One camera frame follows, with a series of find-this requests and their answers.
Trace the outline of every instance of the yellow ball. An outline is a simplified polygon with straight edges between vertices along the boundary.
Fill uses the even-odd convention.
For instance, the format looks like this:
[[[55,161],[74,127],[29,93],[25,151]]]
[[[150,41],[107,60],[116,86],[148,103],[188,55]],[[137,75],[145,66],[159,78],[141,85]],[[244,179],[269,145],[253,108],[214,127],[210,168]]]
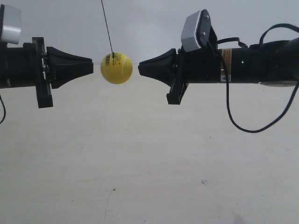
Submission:
[[[122,84],[129,80],[133,73],[131,60],[123,53],[106,55],[101,62],[102,76],[110,83]]]

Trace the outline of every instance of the white wall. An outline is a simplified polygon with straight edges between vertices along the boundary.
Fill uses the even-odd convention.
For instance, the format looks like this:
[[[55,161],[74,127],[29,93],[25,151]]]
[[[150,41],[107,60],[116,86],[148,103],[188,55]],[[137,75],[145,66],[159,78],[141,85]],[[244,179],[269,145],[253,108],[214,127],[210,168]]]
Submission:
[[[296,1],[104,2],[115,51],[135,63],[180,47],[186,16],[203,8],[220,38],[248,44],[273,24],[299,25]],[[21,42],[44,36],[48,46],[98,63],[109,52],[99,0],[2,3],[22,10]],[[266,39],[294,37],[278,29]],[[234,213],[247,224],[297,223],[297,98],[274,127],[247,134],[228,119],[225,85],[190,85],[182,105],[168,105],[168,91],[136,68],[111,85],[98,67],[54,90],[53,108],[37,108],[34,88],[0,90],[0,223],[244,224]],[[231,85],[233,116],[260,128],[291,91]]]

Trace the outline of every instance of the floor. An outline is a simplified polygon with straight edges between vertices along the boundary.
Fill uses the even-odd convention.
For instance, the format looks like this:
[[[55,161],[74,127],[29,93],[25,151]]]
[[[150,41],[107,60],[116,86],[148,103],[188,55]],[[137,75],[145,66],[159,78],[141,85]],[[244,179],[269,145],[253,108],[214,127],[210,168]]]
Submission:
[[[0,90],[1,224],[294,224],[299,220],[299,102],[260,134],[230,122],[224,84],[192,84],[181,105],[139,75],[92,75],[53,90]],[[231,85],[238,124],[257,129],[292,88]]]

